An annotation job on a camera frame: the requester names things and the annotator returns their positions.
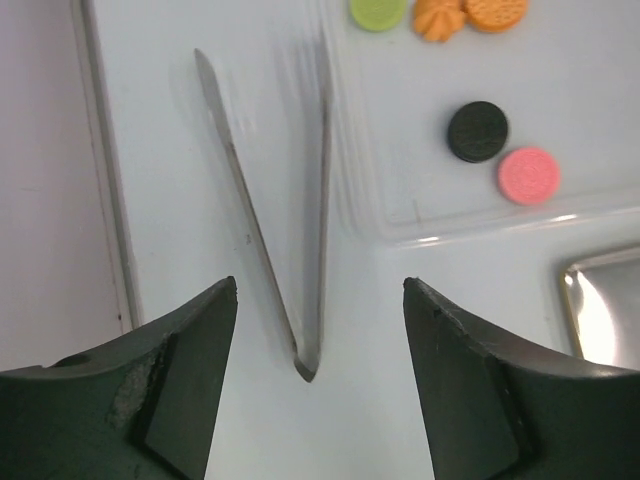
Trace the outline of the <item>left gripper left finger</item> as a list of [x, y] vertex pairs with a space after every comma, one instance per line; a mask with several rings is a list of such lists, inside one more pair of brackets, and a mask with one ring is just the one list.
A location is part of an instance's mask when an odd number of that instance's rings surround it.
[[201, 479], [238, 310], [225, 278], [52, 366], [1, 375], [5, 479]]

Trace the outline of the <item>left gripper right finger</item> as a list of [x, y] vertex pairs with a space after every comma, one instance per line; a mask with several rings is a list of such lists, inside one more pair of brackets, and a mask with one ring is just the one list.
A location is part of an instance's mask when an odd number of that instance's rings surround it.
[[639, 375], [517, 336], [417, 278], [403, 310], [438, 479], [635, 479]]

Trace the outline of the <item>metal tongs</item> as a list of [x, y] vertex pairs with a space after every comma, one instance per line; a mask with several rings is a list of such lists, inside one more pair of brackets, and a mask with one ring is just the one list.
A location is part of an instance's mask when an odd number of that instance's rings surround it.
[[319, 204], [317, 207], [317, 240], [314, 245], [314, 274], [307, 293], [310, 299], [299, 318], [295, 318], [287, 306], [268, 246], [251, 198], [250, 190], [238, 156], [218, 78], [208, 56], [199, 48], [193, 50], [195, 64], [203, 97], [210, 117], [224, 149], [247, 218], [251, 237], [260, 258], [266, 280], [274, 295], [279, 318], [287, 340], [291, 345], [293, 364], [306, 382], [312, 382], [319, 370], [324, 335], [325, 283], [327, 261], [328, 203], [330, 200], [331, 153], [332, 153], [332, 107], [333, 92], [331, 75], [327, 74], [320, 88], [321, 138], [319, 159]]

